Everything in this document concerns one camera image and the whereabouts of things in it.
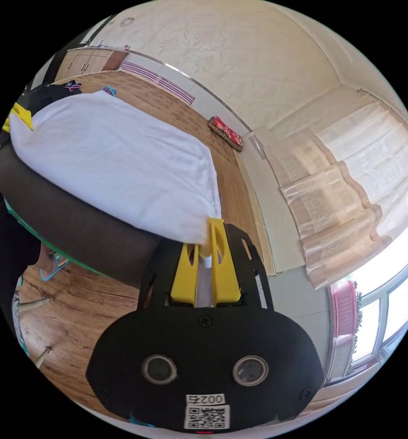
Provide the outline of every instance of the sheer curtain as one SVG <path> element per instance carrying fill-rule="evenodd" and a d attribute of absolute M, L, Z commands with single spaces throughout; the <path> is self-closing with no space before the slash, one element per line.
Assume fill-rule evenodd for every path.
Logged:
<path fill-rule="evenodd" d="M 348 276 L 408 226 L 408 125 L 359 92 L 264 147 L 315 289 Z"/>

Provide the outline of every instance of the wooden leg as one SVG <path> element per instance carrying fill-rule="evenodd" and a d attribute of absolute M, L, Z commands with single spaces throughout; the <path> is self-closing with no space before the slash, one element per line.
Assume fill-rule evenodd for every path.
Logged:
<path fill-rule="evenodd" d="M 39 358 L 36 360 L 35 366 L 39 369 L 41 367 L 41 364 L 45 360 L 45 357 L 47 357 L 47 354 L 52 350 L 51 346 L 47 346 L 44 350 L 44 352 L 39 356 Z"/>
<path fill-rule="evenodd" d="M 48 302 L 51 302 L 51 297 L 45 297 L 44 299 L 36 300 L 34 302 L 26 302 L 26 303 L 20 303 L 20 307 L 18 309 L 18 312 L 24 312 L 29 311 L 34 308 L 38 308 L 39 306 L 42 306 Z"/>

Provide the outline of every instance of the wooden cabinet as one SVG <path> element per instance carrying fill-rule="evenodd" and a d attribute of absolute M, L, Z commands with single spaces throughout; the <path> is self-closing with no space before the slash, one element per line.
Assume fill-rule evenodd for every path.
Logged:
<path fill-rule="evenodd" d="M 101 48 L 73 49 L 67 52 L 55 81 L 87 73 L 117 70 L 128 53 Z"/>

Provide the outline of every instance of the white sheet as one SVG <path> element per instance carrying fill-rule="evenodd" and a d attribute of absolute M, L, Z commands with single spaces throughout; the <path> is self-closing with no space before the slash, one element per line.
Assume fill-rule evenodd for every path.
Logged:
<path fill-rule="evenodd" d="M 10 115 L 18 157 L 111 216 L 196 244 L 206 242 L 209 217 L 221 217 L 208 147 L 116 97 L 70 96 L 39 111 L 32 124 L 33 131 Z"/>

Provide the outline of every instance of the printed number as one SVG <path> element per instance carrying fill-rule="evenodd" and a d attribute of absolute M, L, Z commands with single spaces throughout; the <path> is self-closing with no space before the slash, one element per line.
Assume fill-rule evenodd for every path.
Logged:
<path fill-rule="evenodd" d="M 196 406 L 212 406 L 225 404 L 225 397 L 223 393 L 214 395 L 187 395 L 186 403 Z"/>

